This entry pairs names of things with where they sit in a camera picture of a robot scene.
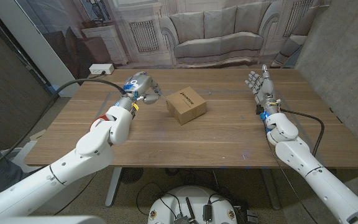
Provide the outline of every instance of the sofa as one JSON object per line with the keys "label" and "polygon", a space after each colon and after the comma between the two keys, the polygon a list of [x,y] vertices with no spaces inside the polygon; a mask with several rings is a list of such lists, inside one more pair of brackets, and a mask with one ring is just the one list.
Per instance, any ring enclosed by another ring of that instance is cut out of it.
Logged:
{"label": "sofa", "polygon": [[161,17],[160,29],[169,41],[174,67],[257,63],[280,11],[280,1],[275,1],[185,12]]}

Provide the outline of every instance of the cardboard box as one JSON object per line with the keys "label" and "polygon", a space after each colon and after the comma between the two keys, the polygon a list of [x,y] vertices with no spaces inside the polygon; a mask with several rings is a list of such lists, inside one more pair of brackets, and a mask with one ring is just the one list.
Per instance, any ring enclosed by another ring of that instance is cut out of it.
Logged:
{"label": "cardboard box", "polygon": [[180,125],[206,112],[206,101],[190,87],[167,96],[167,99],[167,108]]}

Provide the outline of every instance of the gray wall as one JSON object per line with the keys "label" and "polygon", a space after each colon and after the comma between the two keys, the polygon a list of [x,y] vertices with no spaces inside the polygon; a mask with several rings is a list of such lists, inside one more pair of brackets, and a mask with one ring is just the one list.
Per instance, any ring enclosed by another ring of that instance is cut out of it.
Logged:
{"label": "gray wall", "polygon": [[[333,0],[319,10],[295,68],[358,138],[358,1]],[[349,180],[354,174],[339,171],[338,177]],[[358,177],[346,185],[358,195]],[[319,223],[334,222],[321,215],[314,213]]]}

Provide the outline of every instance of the table top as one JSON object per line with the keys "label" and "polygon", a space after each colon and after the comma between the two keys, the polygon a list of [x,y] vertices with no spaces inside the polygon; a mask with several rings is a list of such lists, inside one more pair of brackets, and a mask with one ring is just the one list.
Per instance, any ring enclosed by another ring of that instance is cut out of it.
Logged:
{"label": "table top", "polygon": [[[140,71],[151,75],[164,95],[192,87],[206,100],[207,112],[181,126],[168,112],[163,98],[152,105],[138,102],[128,140],[112,147],[116,156],[111,165],[278,168],[263,124],[255,115],[254,96],[244,83],[251,69],[115,70],[102,79],[122,86],[128,77]],[[358,140],[308,82],[296,70],[269,71],[282,108],[310,114],[324,122],[325,132],[318,149],[322,163],[330,168],[358,169]],[[25,163],[51,164],[70,152],[95,117],[105,113],[119,96],[116,89],[103,83],[82,84],[29,152]],[[287,117],[312,149],[319,123],[302,116]]]}

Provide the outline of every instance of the blue sticker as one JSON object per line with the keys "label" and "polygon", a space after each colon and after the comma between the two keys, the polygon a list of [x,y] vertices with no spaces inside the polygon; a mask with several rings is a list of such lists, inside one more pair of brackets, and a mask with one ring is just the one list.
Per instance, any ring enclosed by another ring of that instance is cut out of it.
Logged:
{"label": "blue sticker", "polygon": [[133,86],[132,84],[124,85],[124,90],[130,90],[132,86]]}

